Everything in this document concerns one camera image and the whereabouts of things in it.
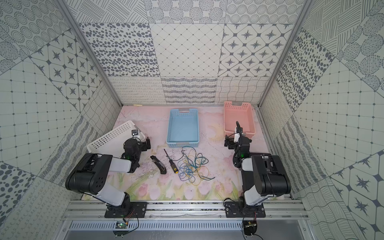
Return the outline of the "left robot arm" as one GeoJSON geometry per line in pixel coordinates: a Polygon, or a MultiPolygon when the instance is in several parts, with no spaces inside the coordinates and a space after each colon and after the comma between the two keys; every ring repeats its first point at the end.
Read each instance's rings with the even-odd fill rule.
{"type": "Polygon", "coordinates": [[[85,154],[67,177],[67,190],[90,195],[112,208],[129,209],[130,196],[107,183],[108,173],[133,173],[139,166],[141,153],[151,148],[149,138],[141,142],[130,138],[124,143],[121,158],[112,155],[85,154]]]}

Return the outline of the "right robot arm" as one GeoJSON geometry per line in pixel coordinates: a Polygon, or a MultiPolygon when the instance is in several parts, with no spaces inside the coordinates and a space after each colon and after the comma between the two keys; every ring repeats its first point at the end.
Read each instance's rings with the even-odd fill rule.
{"type": "Polygon", "coordinates": [[[272,197],[291,192],[291,183],[279,156],[250,152],[251,139],[235,133],[225,136],[225,147],[234,150],[233,164],[241,171],[243,193],[240,209],[261,206],[272,197]]]}

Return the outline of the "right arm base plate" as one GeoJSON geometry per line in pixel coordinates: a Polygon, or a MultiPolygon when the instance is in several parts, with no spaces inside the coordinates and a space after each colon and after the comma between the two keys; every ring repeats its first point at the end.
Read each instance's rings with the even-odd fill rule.
{"type": "Polygon", "coordinates": [[[238,202],[223,202],[227,218],[265,218],[266,213],[263,205],[240,206],[238,202]]]}

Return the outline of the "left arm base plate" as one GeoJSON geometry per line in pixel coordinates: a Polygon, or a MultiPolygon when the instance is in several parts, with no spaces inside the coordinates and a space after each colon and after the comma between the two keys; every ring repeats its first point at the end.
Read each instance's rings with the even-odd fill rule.
{"type": "Polygon", "coordinates": [[[130,202],[127,205],[123,204],[119,207],[107,205],[107,210],[104,217],[107,219],[115,218],[128,218],[131,214],[132,216],[144,218],[147,210],[148,202],[130,202]]]}

